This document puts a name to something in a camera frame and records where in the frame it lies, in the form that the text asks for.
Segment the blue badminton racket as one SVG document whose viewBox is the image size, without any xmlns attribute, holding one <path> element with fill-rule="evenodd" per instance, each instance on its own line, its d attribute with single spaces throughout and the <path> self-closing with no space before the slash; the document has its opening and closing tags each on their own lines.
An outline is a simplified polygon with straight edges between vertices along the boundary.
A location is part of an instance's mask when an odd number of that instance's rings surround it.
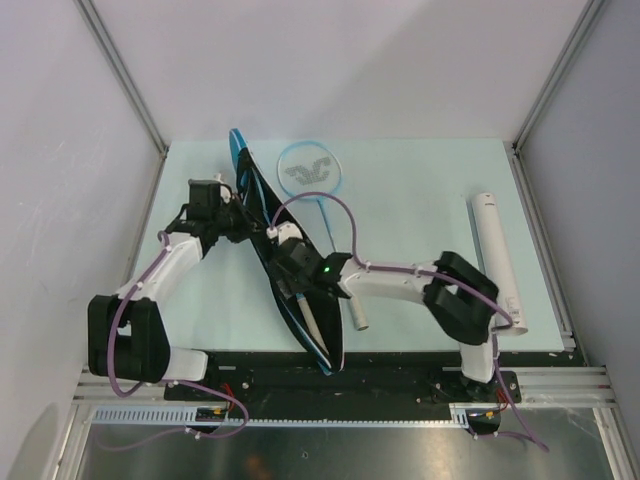
<svg viewBox="0 0 640 480">
<path fill-rule="evenodd" d="M 338 157 L 321 142 L 297 141 L 280 153 L 276 174 L 289 197 L 299 197 L 318 206 L 331 247 L 336 251 L 324 201 L 329 200 L 329 195 L 335 196 L 342 184 L 343 170 Z"/>
<path fill-rule="evenodd" d="M 300 307 L 300 310 L 303 314 L 306 325 L 309 329 L 309 333 L 311 337 L 318 343 L 324 353 L 328 353 L 328 349 L 323 340 L 323 337 L 319 331 L 318 325 L 316 323 L 315 317 L 312 313 L 310 305 L 306 299 L 306 297 L 302 294 L 296 296 L 297 303 Z"/>
</svg>

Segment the blue sport racket bag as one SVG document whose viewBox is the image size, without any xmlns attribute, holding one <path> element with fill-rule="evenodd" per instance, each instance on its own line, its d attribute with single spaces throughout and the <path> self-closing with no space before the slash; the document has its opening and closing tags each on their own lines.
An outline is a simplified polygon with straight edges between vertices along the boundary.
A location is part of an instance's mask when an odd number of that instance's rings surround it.
<svg viewBox="0 0 640 480">
<path fill-rule="evenodd" d="M 241 203 L 263 224 L 251 238 L 278 307 L 300 345 L 321 370 L 332 375 L 344 368 L 344 323 L 338 298 L 312 284 L 322 255 L 300 222 L 284 206 L 244 135 L 229 131 L 231 159 Z"/>
</svg>

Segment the white shuttlecock tube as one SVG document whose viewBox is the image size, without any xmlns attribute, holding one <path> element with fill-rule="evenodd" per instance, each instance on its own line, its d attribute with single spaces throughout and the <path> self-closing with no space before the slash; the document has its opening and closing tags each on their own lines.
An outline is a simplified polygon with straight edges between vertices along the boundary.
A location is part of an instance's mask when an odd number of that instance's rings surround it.
<svg viewBox="0 0 640 480">
<path fill-rule="evenodd" d="M 485 275 L 497 285 L 496 303 L 511 318 L 507 321 L 499 315 L 496 325 L 503 327 L 504 335 L 524 335 L 528 326 L 496 197 L 489 192 L 480 193 L 473 197 L 471 206 Z"/>
</svg>

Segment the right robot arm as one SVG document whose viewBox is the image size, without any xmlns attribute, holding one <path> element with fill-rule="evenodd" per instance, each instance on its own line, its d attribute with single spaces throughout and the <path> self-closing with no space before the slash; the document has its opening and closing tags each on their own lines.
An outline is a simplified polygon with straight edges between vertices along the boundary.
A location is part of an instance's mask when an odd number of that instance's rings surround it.
<svg viewBox="0 0 640 480">
<path fill-rule="evenodd" d="M 372 296 L 425 306 L 459 344 L 463 393 L 484 401 L 496 391 L 492 337 L 499 288 L 457 253 L 445 251 L 425 265 L 372 264 L 346 252 L 323 257 L 291 238 L 276 248 L 268 266 L 294 294 L 316 290 L 345 299 Z"/>
</svg>

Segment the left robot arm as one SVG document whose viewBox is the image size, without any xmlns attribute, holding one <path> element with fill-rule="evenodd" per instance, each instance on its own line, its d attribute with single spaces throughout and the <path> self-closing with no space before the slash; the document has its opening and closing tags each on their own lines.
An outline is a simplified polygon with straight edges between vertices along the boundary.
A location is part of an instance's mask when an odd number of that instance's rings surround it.
<svg viewBox="0 0 640 480">
<path fill-rule="evenodd" d="M 121 398 L 164 381 L 186 380 L 202 400 L 221 387 L 207 353 L 170 345 L 162 305 L 221 237 L 240 243 L 259 223 L 220 176 L 190 180 L 188 187 L 188 201 L 157 234 L 161 249 L 155 259 L 114 294 L 96 295 L 88 304 L 89 370 L 108 378 Z"/>
</svg>

